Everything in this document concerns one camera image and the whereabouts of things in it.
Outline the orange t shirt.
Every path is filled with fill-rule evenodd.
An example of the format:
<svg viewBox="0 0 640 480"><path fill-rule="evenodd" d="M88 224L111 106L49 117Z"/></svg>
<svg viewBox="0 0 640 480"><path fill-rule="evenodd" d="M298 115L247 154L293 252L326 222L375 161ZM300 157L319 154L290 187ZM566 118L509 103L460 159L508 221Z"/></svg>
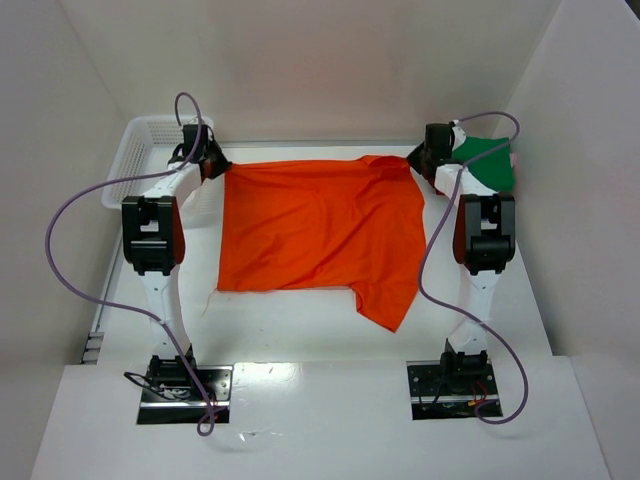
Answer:
<svg viewBox="0 0 640 480"><path fill-rule="evenodd" d="M399 156L237 164L224 176L217 288L348 288L360 315L395 332L417 295L424 205Z"/></svg>

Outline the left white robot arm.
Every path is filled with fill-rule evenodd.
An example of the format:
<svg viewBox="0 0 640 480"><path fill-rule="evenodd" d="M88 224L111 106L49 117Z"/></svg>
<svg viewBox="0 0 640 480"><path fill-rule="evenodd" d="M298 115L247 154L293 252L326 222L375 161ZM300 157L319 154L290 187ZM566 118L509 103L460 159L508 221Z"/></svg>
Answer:
<svg viewBox="0 0 640 480"><path fill-rule="evenodd" d="M186 254L180 209L205 181L231 167L209 125L185 124L182 133L164 176L121 203L123 253L142 281L154 339L145 381L156 389L196 388L178 287Z"/></svg>

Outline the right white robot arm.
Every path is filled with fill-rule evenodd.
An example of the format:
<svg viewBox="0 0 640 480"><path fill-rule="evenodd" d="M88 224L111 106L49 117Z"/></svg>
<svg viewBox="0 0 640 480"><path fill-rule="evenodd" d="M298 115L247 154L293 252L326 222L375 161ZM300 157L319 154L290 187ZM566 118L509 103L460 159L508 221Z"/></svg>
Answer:
<svg viewBox="0 0 640 480"><path fill-rule="evenodd" d="M515 255L515 200L477 178L454 155L469 138L458 121L425 126L409 165L453 202L452 253L460 266L459 319L440 358L444 385L458 393L488 371L488 322L497 283Z"/></svg>

